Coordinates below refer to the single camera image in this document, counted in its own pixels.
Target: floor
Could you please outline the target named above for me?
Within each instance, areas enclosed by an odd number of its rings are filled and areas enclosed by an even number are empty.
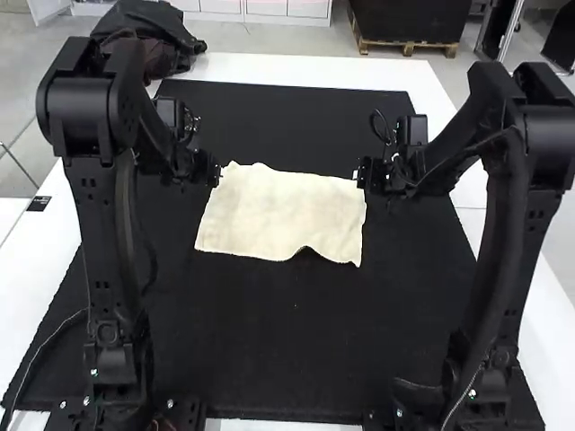
[[[30,174],[27,178],[0,147],[0,197],[30,197],[55,162],[51,148],[38,141],[34,118],[34,96],[49,64],[70,35],[86,35],[95,18],[60,16],[36,28],[29,15],[0,13],[0,141]],[[546,24],[530,17],[512,40],[504,62],[508,70],[526,60],[541,61]],[[306,28],[227,22],[186,22],[190,32],[208,42],[210,51],[286,54],[305,56],[360,57],[352,36],[343,0],[334,0],[330,28]],[[469,22],[464,30],[457,58],[447,60],[433,49],[416,49],[414,58],[428,60],[447,94],[460,107],[469,92],[466,72],[477,56],[473,47],[479,22]],[[370,57],[402,57],[396,49],[370,53]],[[575,92],[575,76],[563,77]],[[575,266],[570,255],[575,246],[575,195],[568,192],[553,221],[544,244],[544,255],[575,304]]]

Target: drawer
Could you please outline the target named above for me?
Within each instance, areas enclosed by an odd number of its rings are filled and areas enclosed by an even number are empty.
[[[327,18],[329,0],[287,0],[287,16]]]
[[[199,11],[199,0],[170,0],[170,4],[184,12]]]
[[[241,0],[199,0],[200,12],[242,13]]]
[[[288,15],[288,0],[245,0],[245,12],[254,15]]]

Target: towel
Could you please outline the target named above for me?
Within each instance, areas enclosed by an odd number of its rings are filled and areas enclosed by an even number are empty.
[[[355,181],[236,162],[222,176],[196,250],[283,261],[310,247],[334,262],[361,264],[367,205]]]

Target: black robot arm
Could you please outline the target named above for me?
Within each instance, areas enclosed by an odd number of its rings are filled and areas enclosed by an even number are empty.
[[[521,315],[546,229],[573,182],[575,99],[549,66],[525,63],[510,77],[499,63],[476,63],[469,84],[469,99],[436,139],[427,142],[425,116],[400,118],[389,131],[393,155],[364,157],[357,172],[360,188],[387,198],[446,195],[478,158],[489,174],[472,292],[443,382],[424,388],[396,379],[397,429],[483,430],[521,420],[512,408],[524,379]]]
[[[66,429],[147,429],[153,418],[153,349],[135,260],[136,169],[219,182],[217,161],[192,141],[199,119],[180,101],[150,101],[143,78],[142,42],[119,42],[104,56],[93,40],[70,38],[37,94],[40,128],[74,195],[89,294],[85,403],[62,415],[84,419]],[[64,429],[59,420],[50,418],[48,429]]]

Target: black mat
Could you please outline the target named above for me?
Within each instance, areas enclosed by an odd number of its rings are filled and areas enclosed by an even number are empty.
[[[381,153],[367,123],[373,108],[389,119],[413,113],[401,92],[183,81],[160,92],[202,117],[202,145],[223,163],[341,177],[359,156]],[[139,182],[160,264],[146,298],[158,389],[197,394],[212,415],[354,422],[363,409],[389,407],[393,376],[439,384],[474,268],[449,198],[402,203],[389,214],[368,197],[355,268],[311,250],[282,263],[193,250],[208,193]],[[78,254],[27,357],[85,306],[82,265]],[[82,394],[83,341],[83,325],[60,340],[20,407],[49,409]]]

